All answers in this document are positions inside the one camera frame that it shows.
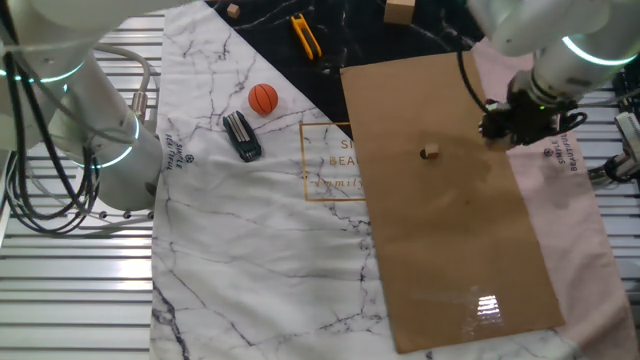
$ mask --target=black marble surface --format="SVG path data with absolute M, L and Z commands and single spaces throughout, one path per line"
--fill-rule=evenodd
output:
M 384 0 L 237 0 L 237 20 L 229 3 L 209 4 L 334 122 L 348 121 L 340 68 L 469 49 L 483 36 L 464 0 L 416 0 L 409 26 L 383 22 Z M 322 48 L 316 61 L 289 20 L 300 13 Z

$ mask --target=cardboard sheet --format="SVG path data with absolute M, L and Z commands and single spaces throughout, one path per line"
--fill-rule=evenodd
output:
M 509 160 L 484 147 L 455 54 L 347 68 L 342 82 L 398 352 L 563 325 Z M 426 143 L 439 159 L 420 158 Z

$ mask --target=yellow pliers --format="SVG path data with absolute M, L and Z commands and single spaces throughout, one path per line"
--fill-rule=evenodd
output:
M 299 18 L 297 19 L 295 16 L 291 17 L 293 29 L 296 31 L 296 34 L 298 34 L 304 51 L 307 53 L 307 57 L 309 57 L 310 60 L 317 59 L 322 56 L 320 45 L 318 45 L 315 36 L 313 36 L 311 29 L 309 29 L 309 25 L 307 25 L 307 20 L 304 19 L 304 16 L 302 16 L 302 14 L 298 16 Z

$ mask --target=metal grating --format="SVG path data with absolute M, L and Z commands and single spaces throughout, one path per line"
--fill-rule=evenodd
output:
M 103 42 L 141 54 L 160 75 L 163 29 L 162 15 L 137 17 Z M 97 53 L 97 58 L 130 102 L 141 80 L 140 66 L 104 53 Z M 147 119 L 157 109 L 153 81 L 148 95 Z M 612 95 L 605 87 L 585 101 Z M 613 123 L 617 109 L 588 113 L 589 120 L 576 135 L 587 165 L 597 166 L 622 150 Z M 39 179 L 62 196 L 44 149 L 37 146 L 30 156 Z M 64 165 L 75 176 L 76 166 L 70 161 Z M 56 205 L 31 190 L 43 211 Z M 640 324 L 640 193 L 635 184 L 624 184 L 598 189 L 596 197 Z M 105 220 L 89 219 L 73 235 L 58 239 L 33 234 L 15 219 L 0 217 L 0 234 L 6 226 L 4 239 L 0 236 L 0 360 L 148 359 L 152 222 L 146 212 L 125 221 L 122 212 L 101 207 L 97 211 L 108 212 Z

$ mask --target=pink cloth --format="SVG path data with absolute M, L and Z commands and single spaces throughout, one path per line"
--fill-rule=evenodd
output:
M 487 98 L 531 56 L 506 58 L 487 39 L 473 53 Z M 509 151 L 566 325 L 557 329 L 590 360 L 640 359 L 635 326 L 580 147 L 573 134 Z

